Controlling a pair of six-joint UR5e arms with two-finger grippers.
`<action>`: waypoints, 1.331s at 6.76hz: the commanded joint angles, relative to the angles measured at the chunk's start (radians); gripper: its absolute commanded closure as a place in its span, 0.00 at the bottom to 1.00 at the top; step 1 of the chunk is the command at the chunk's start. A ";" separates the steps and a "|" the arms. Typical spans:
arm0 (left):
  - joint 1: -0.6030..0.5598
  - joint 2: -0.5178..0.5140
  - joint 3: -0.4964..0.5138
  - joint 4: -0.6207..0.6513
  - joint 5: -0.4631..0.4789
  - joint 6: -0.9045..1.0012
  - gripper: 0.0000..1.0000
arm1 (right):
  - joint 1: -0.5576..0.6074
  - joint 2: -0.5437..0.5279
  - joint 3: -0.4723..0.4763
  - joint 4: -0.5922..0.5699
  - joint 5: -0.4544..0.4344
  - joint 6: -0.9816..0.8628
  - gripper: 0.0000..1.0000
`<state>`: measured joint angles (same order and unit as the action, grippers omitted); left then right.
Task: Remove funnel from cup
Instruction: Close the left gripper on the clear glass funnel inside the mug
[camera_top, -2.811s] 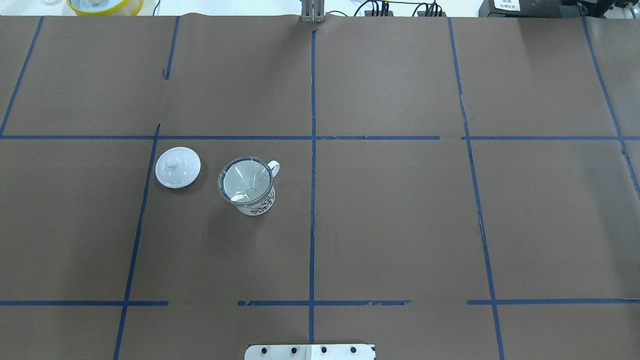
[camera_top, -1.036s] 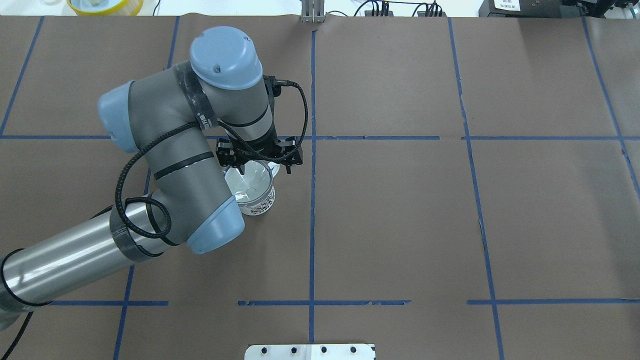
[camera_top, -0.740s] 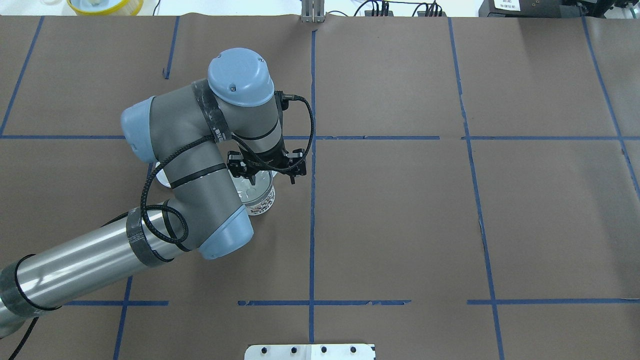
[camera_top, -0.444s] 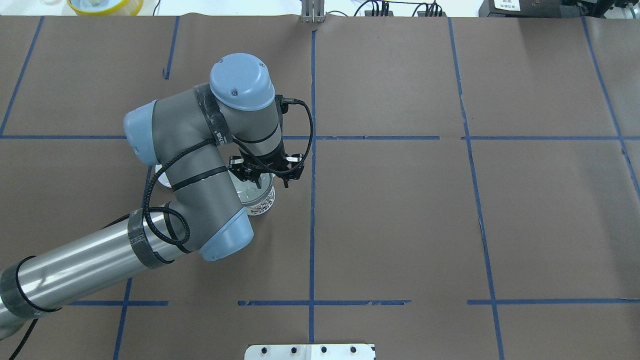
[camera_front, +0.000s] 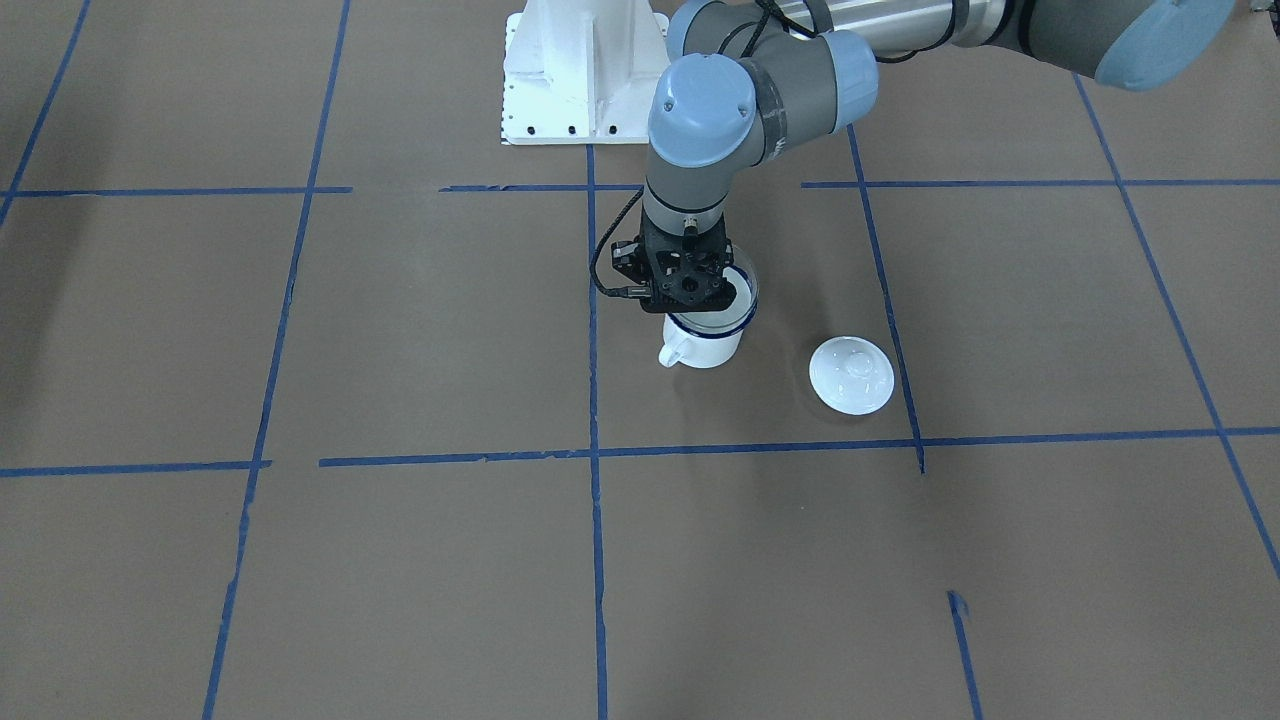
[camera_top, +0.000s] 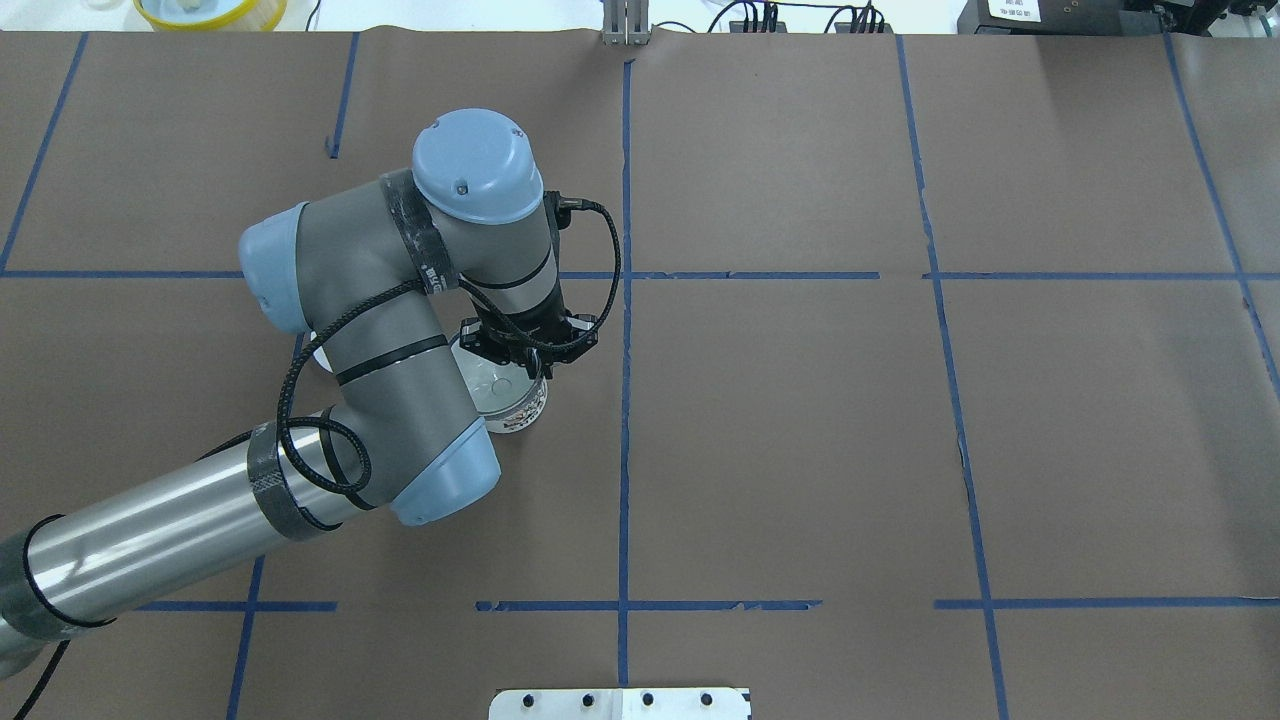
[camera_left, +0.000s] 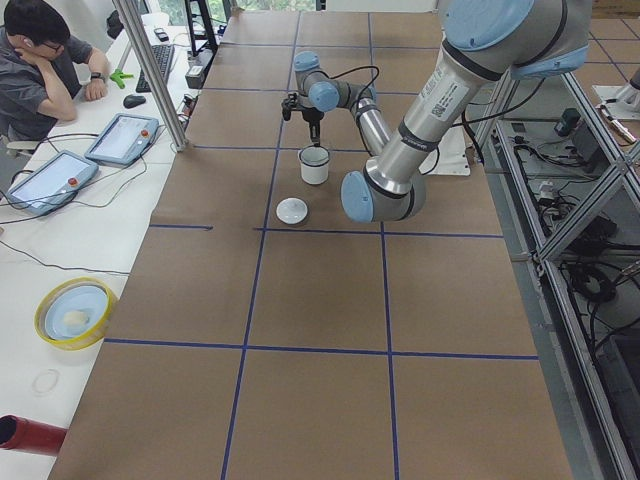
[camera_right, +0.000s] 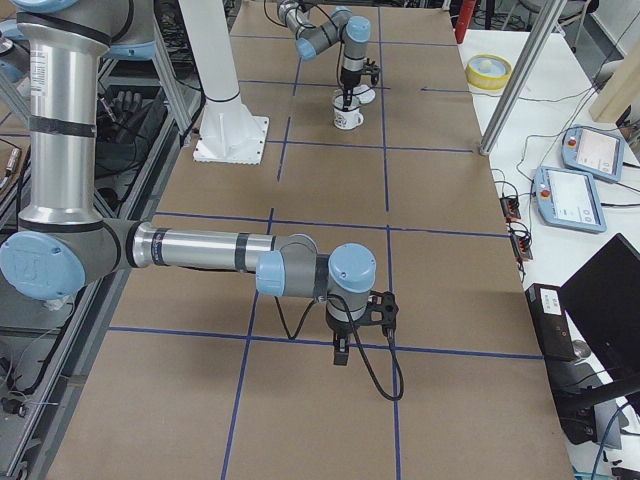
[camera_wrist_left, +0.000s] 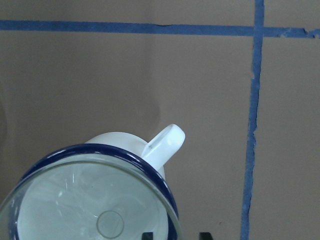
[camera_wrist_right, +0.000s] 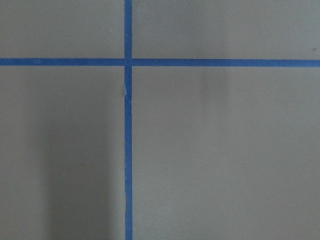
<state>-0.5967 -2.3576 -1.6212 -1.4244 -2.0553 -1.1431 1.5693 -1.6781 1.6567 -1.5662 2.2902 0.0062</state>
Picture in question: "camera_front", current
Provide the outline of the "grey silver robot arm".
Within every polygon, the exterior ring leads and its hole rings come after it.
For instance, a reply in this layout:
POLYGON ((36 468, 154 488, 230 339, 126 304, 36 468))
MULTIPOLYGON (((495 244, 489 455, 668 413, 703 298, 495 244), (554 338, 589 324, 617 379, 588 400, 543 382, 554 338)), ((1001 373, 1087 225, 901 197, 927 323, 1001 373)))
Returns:
POLYGON ((739 296, 724 205, 741 170, 835 135, 879 95, 881 67, 946 46, 1002 47, 1100 85, 1166 85, 1213 42, 1231 1, 687 1, 648 115, 637 234, 598 292, 646 313, 712 313, 739 296))

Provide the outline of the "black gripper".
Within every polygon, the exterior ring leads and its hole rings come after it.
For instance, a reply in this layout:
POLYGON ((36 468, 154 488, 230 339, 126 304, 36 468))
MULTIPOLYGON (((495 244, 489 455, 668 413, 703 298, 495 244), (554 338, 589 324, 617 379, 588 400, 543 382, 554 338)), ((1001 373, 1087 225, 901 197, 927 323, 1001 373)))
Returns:
POLYGON ((641 224, 630 241, 611 245, 611 265, 630 284, 611 291, 634 299, 646 313, 713 313, 751 306, 751 282, 723 272, 733 263, 733 245, 726 224, 709 231, 671 234, 652 222, 641 224))

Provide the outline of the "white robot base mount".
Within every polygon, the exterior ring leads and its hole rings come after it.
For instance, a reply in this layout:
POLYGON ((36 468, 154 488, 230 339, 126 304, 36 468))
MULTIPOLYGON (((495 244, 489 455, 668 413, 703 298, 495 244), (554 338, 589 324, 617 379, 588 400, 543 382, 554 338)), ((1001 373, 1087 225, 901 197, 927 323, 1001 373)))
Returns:
POLYGON ((648 143, 668 28, 649 1, 527 1, 506 22, 502 142, 648 143))

